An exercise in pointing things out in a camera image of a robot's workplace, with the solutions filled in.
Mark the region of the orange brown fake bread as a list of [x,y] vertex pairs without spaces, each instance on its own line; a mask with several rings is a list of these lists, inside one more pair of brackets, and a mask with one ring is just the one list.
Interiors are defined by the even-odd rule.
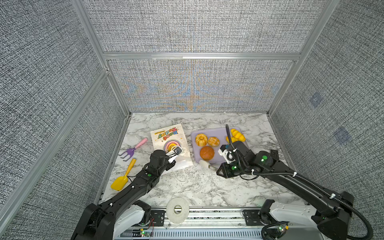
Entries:
[[210,161],[214,158],[215,150],[210,146],[204,146],[200,150],[200,157],[204,161]]

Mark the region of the white printed paper bag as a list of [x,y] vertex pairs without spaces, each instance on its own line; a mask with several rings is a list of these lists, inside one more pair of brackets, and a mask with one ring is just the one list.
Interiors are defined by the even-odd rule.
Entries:
[[170,170],[165,170],[164,174],[173,173],[179,170],[193,166],[190,148],[187,142],[185,131],[181,124],[176,124],[150,132],[154,150],[163,150],[166,154],[174,153],[176,147],[182,149],[175,161],[176,164]]

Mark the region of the yellow bundt fake bread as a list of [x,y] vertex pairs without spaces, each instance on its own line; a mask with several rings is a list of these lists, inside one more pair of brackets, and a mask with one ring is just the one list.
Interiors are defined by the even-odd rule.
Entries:
[[195,143],[199,147],[204,147],[208,144],[208,137],[205,134],[198,134],[195,138]]

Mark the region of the pale yellow fake bun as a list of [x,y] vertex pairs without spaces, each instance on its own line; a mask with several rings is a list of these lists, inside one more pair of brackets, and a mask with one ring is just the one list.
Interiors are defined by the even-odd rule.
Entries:
[[218,147],[220,145],[220,140],[217,137],[210,137],[208,139],[208,145],[210,147]]

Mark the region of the yellow ridged fake loaf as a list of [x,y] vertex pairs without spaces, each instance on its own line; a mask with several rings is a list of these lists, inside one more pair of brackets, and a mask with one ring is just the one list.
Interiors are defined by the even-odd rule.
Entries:
[[246,138],[245,136],[238,130],[236,129],[231,129],[231,141],[234,142],[245,142]]

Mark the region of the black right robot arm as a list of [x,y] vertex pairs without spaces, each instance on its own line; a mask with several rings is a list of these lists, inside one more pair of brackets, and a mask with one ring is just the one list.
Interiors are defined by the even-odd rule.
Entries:
[[363,240],[374,236],[372,225],[353,207],[354,196],[348,192],[337,193],[309,180],[294,171],[278,157],[278,151],[260,151],[253,153],[243,142],[222,145],[215,156],[225,161],[217,169],[217,175],[223,178],[250,175],[254,180],[258,177],[275,182],[290,190],[307,205],[283,205],[274,200],[266,200],[259,210],[259,218],[263,239],[269,239],[268,228],[282,227],[295,223],[316,228],[331,240],[354,240],[348,234],[352,216],[357,216],[366,226],[367,233]]

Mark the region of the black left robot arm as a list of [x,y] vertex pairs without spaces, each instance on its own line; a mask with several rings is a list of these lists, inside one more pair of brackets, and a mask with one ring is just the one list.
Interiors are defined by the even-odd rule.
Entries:
[[112,240],[118,218],[157,185],[162,173],[176,165],[180,153],[180,147],[169,153],[155,150],[149,164],[142,168],[128,187],[100,205],[90,204],[85,208],[71,239]]

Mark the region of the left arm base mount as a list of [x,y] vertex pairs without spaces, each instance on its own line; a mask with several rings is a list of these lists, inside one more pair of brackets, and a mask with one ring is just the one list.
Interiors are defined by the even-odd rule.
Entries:
[[164,210],[154,210],[151,211],[148,220],[146,222],[141,222],[139,224],[134,225],[134,227],[140,228],[149,228],[149,226],[154,227],[163,227],[165,222],[165,213]]

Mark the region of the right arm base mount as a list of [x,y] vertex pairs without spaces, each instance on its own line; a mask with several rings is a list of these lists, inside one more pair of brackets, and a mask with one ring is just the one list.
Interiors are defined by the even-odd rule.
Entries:
[[243,210],[242,214],[247,226],[261,226],[263,240],[279,240],[288,231],[288,222],[275,220],[271,213],[271,206],[275,200],[266,200],[259,210]]

